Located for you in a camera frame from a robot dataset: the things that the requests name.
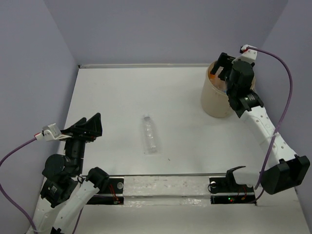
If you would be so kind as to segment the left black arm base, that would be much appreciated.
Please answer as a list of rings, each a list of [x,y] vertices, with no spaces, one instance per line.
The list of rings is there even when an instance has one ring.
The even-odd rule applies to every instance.
[[[123,205],[124,177],[113,176],[104,190],[100,190],[86,203],[87,205]]]

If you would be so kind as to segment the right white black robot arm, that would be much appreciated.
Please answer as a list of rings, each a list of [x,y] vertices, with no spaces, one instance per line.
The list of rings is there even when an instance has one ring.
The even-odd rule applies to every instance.
[[[265,153],[264,163],[255,172],[243,171],[243,166],[226,172],[224,185],[236,191],[242,185],[262,187],[270,194],[302,184],[310,167],[306,156],[299,156],[283,139],[271,122],[264,103],[252,89],[257,51],[245,49],[238,58],[221,53],[210,73],[226,84],[231,109],[245,123]]]

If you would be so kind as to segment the clear bottle blue cap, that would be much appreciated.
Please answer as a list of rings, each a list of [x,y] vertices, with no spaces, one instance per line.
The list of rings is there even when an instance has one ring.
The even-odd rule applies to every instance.
[[[220,73],[222,72],[223,67],[219,67],[216,74],[215,74],[215,78],[214,78],[214,86],[215,88],[217,88],[218,90],[222,91],[222,92],[226,92],[227,87],[226,87],[226,82],[221,80],[219,78]]]

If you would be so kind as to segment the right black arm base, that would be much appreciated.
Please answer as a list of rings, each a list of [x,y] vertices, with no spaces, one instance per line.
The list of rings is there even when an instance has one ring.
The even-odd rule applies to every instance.
[[[253,187],[246,184],[239,185],[234,179],[234,172],[244,166],[238,166],[226,171],[224,177],[209,179],[208,191],[212,194],[211,204],[255,204],[256,196]]]

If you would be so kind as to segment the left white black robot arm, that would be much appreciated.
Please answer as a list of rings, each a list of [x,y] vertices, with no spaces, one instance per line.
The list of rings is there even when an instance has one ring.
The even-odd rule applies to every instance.
[[[53,154],[45,162],[38,204],[29,234],[63,234],[75,216],[97,193],[104,192],[109,175],[99,167],[92,168],[81,182],[85,145],[102,136],[101,114],[85,117],[67,129],[53,123],[35,135],[36,140],[64,141],[64,154]]]

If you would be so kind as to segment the clear bottle without cap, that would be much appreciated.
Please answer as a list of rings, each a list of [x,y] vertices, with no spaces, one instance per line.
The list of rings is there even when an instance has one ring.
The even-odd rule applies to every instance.
[[[146,153],[149,155],[159,154],[161,151],[161,143],[154,120],[150,115],[144,115],[141,123]]]

